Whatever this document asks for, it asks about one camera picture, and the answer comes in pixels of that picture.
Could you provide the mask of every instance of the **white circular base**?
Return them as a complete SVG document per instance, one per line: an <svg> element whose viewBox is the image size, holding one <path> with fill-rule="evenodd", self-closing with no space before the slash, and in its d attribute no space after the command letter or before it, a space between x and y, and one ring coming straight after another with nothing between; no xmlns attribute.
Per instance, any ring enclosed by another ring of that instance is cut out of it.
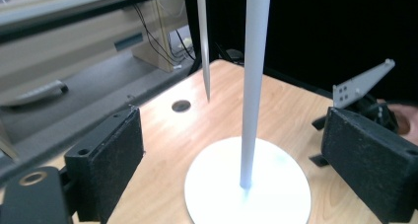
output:
<svg viewBox="0 0 418 224"><path fill-rule="evenodd" d="M184 185L194 223L307 223L311 192L299 165L279 147L257 139L252 186L240 186L241 138L216 142L193 161Z"/></svg>

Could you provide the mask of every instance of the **light wood tabletop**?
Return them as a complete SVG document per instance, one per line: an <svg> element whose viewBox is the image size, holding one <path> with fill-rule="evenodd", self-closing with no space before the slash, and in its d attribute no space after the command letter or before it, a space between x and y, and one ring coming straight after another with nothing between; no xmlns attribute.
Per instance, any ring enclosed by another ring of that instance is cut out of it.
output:
<svg viewBox="0 0 418 224"><path fill-rule="evenodd" d="M109 223L192 223L184 200L188 168L208 145L242 133L244 69L215 61L211 85L207 102L198 71L140 108L146 155ZM311 122L332 101L267 76L261 91L257 137L301 166L312 194L309 223L380 223L332 167L318 168L309 160L319 153L322 136ZM174 112L172 104L179 100L190 101L191 108ZM62 159L51 164L60 167ZM411 223L417 220L415 213Z"/></svg>

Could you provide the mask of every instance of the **gray floor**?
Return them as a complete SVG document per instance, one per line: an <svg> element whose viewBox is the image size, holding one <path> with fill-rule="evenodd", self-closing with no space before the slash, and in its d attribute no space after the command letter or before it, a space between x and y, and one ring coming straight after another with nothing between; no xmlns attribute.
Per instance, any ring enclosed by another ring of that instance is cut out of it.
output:
<svg viewBox="0 0 418 224"><path fill-rule="evenodd" d="M166 73L131 55L119 53L62 81L69 92L16 109L0 108L20 161L0 157L0 184L22 169L64 151L114 112L139 106L184 79L193 61Z"/></svg>

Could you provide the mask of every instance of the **vertical rod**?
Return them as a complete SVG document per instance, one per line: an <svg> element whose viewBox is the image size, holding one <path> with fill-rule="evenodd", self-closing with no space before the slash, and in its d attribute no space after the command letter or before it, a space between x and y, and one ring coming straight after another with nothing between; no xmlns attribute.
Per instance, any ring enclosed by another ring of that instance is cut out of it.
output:
<svg viewBox="0 0 418 224"><path fill-rule="evenodd" d="M206 97L207 100L210 101L209 45L206 18L206 0L197 0L197 9L199 14L200 50L202 52L203 79L205 82Z"/></svg>
<svg viewBox="0 0 418 224"><path fill-rule="evenodd" d="M251 187L270 0L246 0L242 188Z"/></svg>

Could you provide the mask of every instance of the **desk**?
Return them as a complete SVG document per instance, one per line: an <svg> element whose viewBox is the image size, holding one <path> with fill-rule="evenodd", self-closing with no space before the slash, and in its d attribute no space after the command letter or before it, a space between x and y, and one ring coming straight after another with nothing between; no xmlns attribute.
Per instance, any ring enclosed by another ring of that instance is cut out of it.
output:
<svg viewBox="0 0 418 224"><path fill-rule="evenodd" d="M210 103L198 71L141 107L147 153L109 223L192 223L183 192L190 164L206 146L242 130L244 70L215 61L211 73ZM190 110L173 112L177 100L189 100ZM311 122L330 105L330 99L263 76L257 136L280 146L303 169L312 193L310 223L380 223L330 166L320 169L308 158L319 152L322 136ZM415 213L412 223L417 220Z"/></svg>

